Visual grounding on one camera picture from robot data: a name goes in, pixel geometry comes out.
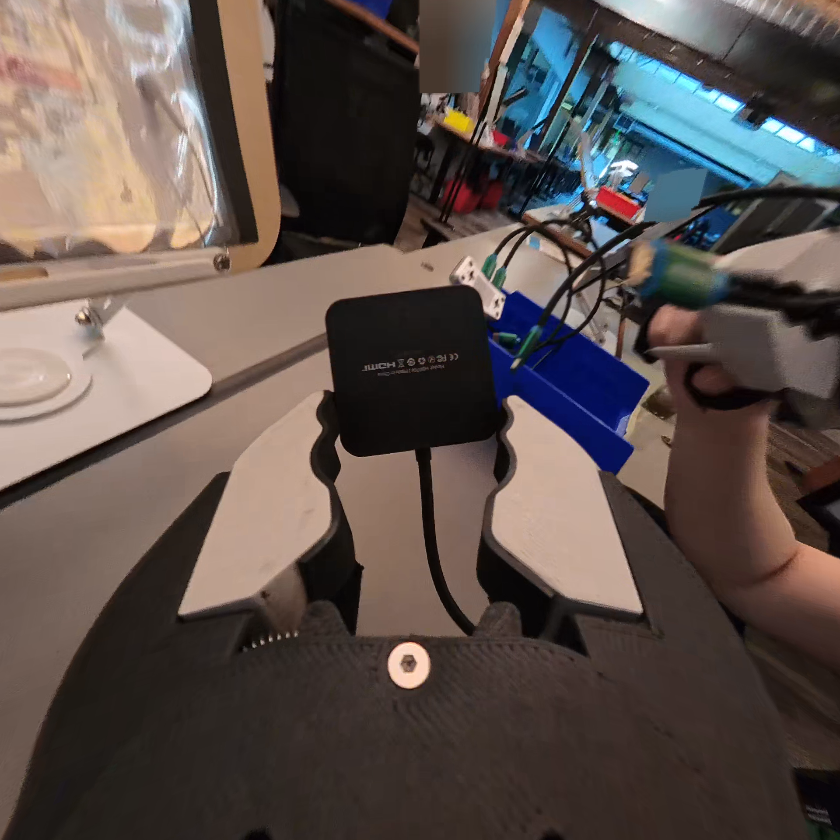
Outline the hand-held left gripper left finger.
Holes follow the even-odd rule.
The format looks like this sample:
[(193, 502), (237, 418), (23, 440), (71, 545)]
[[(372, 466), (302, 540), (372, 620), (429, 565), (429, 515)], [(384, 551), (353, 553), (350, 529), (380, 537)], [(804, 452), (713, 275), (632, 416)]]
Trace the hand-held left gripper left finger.
[(335, 486), (339, 420), (331, 391), (310, 394), (236, 459), (178, 616), (252, 613), (296, 634), (308, 606), (332, 603), (354, 634), (363, 567)]

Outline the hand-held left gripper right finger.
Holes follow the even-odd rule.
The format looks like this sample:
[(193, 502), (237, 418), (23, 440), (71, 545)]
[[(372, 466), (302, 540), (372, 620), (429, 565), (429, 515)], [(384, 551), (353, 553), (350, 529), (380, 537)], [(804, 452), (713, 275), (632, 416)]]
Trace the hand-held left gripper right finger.
[(636, 623), (644, 607), (594, 459), (519, 396), (502, 403), (477, 577), (524, 623), (553, 607)]

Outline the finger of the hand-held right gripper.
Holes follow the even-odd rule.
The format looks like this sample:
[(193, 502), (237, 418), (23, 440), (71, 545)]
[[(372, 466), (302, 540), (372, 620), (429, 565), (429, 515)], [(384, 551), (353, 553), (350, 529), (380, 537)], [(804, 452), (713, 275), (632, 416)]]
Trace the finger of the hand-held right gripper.
[(703, 312), (703, 338), (737, 385), (830, 399), (830, 337), (816, 339), (775, 310), (714, 306)]
[(720, 257), (719, 302), (838, 303), (839, 231), (825, 228), (751, 245)]

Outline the blue storage bin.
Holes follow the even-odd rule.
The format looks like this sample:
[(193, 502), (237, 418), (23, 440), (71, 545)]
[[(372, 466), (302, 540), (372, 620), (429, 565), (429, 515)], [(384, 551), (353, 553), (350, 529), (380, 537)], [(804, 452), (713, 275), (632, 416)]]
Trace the blue storage bin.
[(516, 371), (507, 349), (490, 340), (499, 400), (518, 396), (570, 435), (598, 467), (618, 474), (634, 447), (626, 440), (631, 416), (648, 381), (583, 334), (558, 350), (542, 350)]

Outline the black square adapter hub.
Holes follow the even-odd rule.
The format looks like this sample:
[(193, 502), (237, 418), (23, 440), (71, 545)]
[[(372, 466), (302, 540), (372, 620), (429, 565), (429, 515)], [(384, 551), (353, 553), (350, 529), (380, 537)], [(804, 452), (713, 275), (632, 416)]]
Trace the black square adapter hub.
[(500, 421), (486, 316), (471, 287), (334, 302), (325, 314), (343, 448), (363, 458), (489, 439)]

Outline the person's right forearm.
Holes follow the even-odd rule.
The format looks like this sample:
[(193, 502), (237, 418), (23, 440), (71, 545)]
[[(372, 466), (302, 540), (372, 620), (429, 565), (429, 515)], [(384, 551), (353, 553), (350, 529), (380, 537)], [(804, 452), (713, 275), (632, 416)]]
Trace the person's right forearm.
[(768, 478), (769, 430), (761, 413), (678, 415), (668, 528), (737, 618), (838, 671), (839, 561), (795, 537)]

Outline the person's right hand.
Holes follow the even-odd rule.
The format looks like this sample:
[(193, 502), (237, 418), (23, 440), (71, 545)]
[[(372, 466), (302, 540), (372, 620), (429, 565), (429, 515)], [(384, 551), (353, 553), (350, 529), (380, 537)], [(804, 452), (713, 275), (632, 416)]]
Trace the person's right hand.
[[(663, 306), (657, 310), (647, 328), (650, 349), (701, 343), (699, 318), (697, 312)], [(664, 360), (662, 364), (668, 391), (675, 405), (677, 427), (702, 425), (709, 417), (709, 412), (700, 407), (685, 388), (689, 363), (684, 360)], [(704, 365), (691, 380), (696, 389), (707, 395), (723, 393), (731, 386), (727, 375), (718, 364)]]

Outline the red parts tray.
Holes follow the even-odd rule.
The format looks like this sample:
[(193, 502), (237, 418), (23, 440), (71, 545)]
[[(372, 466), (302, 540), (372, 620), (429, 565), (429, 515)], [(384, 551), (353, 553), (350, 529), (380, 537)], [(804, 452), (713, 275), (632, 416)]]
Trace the red parts tray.
[(643, 206), (633, 198), (606, 186), (597, 191), (595, 205), (606, 214), (616, 215), (624, 219), (635, 218), (643, 209)]

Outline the instruction sheet display stand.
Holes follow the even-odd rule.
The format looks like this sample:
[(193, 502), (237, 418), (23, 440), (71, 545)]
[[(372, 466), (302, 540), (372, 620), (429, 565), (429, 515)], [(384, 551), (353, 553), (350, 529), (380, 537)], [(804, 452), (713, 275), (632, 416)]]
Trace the instruction sheet display stand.
[(1, 6), (5, 491), (210, 392), (127, 303), (262, 266), (282, 204), (266, 2)]

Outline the silver adapter hub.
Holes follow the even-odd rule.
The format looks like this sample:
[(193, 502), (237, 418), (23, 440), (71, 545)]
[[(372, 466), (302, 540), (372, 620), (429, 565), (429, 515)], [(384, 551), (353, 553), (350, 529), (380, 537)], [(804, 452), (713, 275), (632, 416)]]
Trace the silver adapter hub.
[(449, 274), (453, 286), (469, 287), (479, 294), (483, 312), (490, 321), (501, 319), (507, 295), (493, 285), (473, 258), (462, 258)]

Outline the black office chair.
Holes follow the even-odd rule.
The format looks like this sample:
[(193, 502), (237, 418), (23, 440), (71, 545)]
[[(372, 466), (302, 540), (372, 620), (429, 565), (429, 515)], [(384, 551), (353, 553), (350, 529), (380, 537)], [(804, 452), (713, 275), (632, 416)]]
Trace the black office chair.
[(294, 233), (392, 245), (414, 173), (414, 58), (331, 2), (278, 2), (270, 116)]

